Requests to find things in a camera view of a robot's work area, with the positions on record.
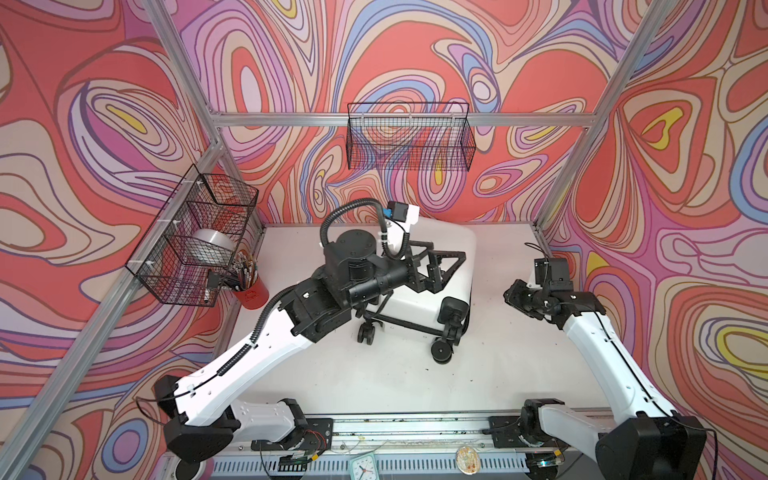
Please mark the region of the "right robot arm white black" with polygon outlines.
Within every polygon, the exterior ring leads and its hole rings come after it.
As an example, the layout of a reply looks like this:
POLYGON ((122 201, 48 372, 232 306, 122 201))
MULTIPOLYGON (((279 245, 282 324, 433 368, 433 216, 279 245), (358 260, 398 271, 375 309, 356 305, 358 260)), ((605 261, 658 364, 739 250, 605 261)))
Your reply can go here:
POLYGON ((645 375, 590 292, 531 287, 515 281, 505 302, 556 326, 576 346, 604 393, 614 423, 599 423, 557 399, 528 399, 517 431, 539 446, 562 442, 592 459, 606 479, 691 479, 707 430, 682 414, 645 375))

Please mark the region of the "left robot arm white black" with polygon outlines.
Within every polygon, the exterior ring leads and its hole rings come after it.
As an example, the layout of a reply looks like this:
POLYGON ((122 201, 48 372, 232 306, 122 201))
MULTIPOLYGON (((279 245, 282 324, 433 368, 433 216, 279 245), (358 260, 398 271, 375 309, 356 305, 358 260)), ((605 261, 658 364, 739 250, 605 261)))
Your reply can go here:
POLYGON ((372 344, 378 326, 402 327, 431 339, 436 363, 449 362, 468 329, 477 240, 468 228, 443 222, 425 230, 437 240, 406 240, 398 259, 378 254, 369 231, 341 233, 324 246, 323 265, 268 301, 252 333, 196 372, 158 380, 153 392, 168 417, 167 449, 199 464, 235 440, 285 450, 301 444, 310 426, 296 400, 253 404, 240 396, 355 318, 363 321, 359 343, 372 344))

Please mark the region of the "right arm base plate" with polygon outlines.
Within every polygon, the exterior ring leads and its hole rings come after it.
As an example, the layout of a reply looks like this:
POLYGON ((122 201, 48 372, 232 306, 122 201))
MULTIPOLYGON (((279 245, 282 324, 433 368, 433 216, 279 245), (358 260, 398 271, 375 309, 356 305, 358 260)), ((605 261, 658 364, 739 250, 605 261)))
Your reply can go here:
POLYGON ((482 428, 480 432, 483 435, 489 435, 492 438, 493 446, 499 449, 568 450, 570 448, 570 445, 554 437, 547 437, 545 440, 526 440, 519 428, 518 415, 490 416, 488 425, 482 428))

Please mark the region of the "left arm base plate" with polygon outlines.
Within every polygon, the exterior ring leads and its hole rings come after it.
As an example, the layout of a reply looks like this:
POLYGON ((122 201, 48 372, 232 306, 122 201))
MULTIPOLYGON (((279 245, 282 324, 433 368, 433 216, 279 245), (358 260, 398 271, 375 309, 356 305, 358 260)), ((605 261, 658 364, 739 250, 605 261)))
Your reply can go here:
POLYGON ((296 427, 283 440, 278 442, 252 441, 251 450, 255 452, 325 451, 332 446, 333 433, 333 418, 309 418, 306 420, 305 426, 296 427))

